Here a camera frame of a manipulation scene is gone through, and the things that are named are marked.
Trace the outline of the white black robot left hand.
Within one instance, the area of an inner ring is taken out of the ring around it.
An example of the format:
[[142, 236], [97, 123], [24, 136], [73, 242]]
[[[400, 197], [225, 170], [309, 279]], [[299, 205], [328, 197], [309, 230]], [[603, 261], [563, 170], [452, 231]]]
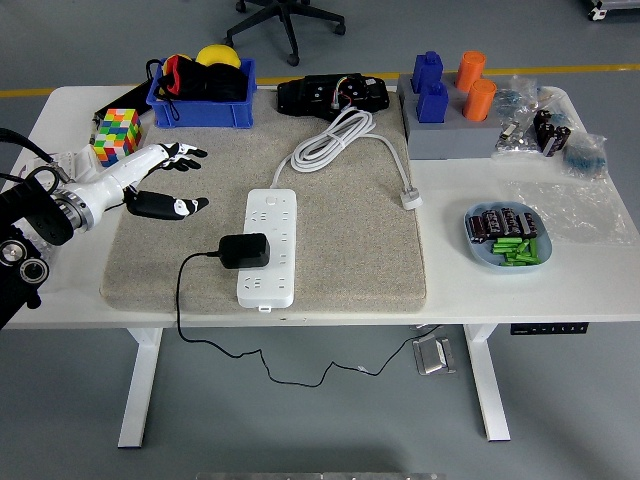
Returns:
[[183, 143], [152, 144], [127, 156], [87, 183], [67, 187], [71, 205], [78, 211], [80, 225], [90, 230], [105, 211], [125, 204], [130, 213], [160, 220], [183, 220], [202, 210], [209, 200], [176, 198], [142, 191], [139, 183], [157, 170], [197, 170], [198, 158], [207, 152]]

